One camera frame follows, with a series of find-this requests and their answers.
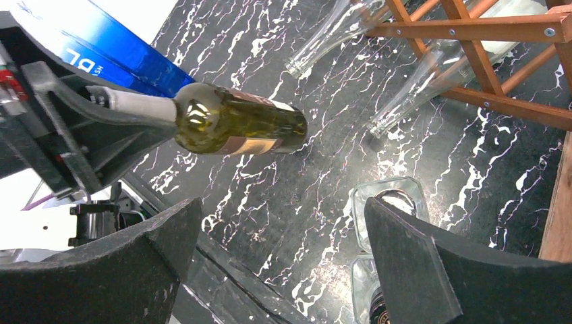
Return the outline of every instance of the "empty glass bottle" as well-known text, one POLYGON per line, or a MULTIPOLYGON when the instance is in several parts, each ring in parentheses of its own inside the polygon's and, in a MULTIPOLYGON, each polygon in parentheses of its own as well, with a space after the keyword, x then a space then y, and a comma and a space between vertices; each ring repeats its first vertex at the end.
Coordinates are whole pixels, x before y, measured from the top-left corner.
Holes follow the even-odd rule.
MULTIPOLYGON (((481 17, 528 16, 546 13, 534 0, 500 0, 481 17)), ((482 42, 491 62, 502 59, 515 42, 482 42)), ((369 131, 381 138, 407 114, 431 98, 475 77, 459 41, 437 40, 428 46, 419 66, 403 88, 367 123, 369 131)))
POLYGON ((370 322, 372 306, 374 306, 372 302, 381 287, 374 256, 372 254, 358 255, 351 263, 350 269, 353 318, 358 324, 367 324, 370 322))
POLYGON ((177 124, 175 141, 196 154, 292 153, 306 140, 303 113, 285 103, 238 90, 191 83, 174 99, 87 86, 82 95, 97 105, 177 124))
POLYGON ((286 69, 294 78, 299 78, 331 49, 389 17, 391 11, 385 0, 337 0, 326 21, 286 63, 286 69))

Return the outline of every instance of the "red component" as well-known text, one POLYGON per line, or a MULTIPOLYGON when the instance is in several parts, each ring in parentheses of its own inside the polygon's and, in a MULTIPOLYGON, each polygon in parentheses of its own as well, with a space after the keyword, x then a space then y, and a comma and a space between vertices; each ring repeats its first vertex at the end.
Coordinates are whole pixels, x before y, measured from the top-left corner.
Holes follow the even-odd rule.
POLYGON ((4 83, 12 88, 19 100, 26 101, 29 99, 26 92, 24 92, 24 88, 22 88, 22 85, 16 80, 16 77, 10 70, 0 70, 0 83, 4 83))

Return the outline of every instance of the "dark bottle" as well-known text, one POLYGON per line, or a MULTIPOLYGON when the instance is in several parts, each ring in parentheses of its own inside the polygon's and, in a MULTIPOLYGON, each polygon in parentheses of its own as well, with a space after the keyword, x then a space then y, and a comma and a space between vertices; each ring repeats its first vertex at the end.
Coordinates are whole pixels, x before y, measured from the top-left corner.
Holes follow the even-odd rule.
POLYGON ((370 307, 370 324, 390 324, 389 313, 385 306, 385 299, 381 288, 378 288, 372 296, 372 305, 370 307))
POLYGON ((294 107, 211 84, 191 83, 174 99, 86 87, 92 102, 177 124, 176 142, 198 154, 291 153, 306 140, 308 123, 294 107))

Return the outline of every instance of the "metal screw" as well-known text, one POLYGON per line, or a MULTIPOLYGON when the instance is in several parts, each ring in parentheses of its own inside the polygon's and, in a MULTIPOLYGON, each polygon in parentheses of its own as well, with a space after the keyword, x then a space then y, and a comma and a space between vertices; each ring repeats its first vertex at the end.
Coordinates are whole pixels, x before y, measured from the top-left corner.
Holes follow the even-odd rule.
POLYGON ((556 32, 554 31, 553 28, 547 28, 547 29, 544 30, 544 34, 545 34, 547 37, 554 37, 554 35, 556 34, 556 32))

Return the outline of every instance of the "black marble surface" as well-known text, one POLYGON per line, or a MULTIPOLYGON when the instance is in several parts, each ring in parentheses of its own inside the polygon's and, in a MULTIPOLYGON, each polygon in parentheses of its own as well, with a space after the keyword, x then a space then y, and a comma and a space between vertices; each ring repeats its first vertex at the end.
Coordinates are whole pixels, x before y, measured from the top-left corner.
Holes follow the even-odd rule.
MULTIPOLYGON (((348 192, 364 182, 412 176, 435 225, 536 257, 565 133, 437 98, 372 150, 364 124, 416 60, 403 40, 358 37, 293 79, 285 61, 333 4, 180 0, 155 48, 197 81, 299 107, 310 137, 291 155, 242 157, 197 156, 170 141, 134 171, 170 203, 201 196, 202 229, 314 323, 353 321, 349 264, 360 249, 348 192)), ((507 78, 542 49, 519 45, 497 69, 507 78)), ((569 108, 562 74, 552 60, 510 95, 569 108)))

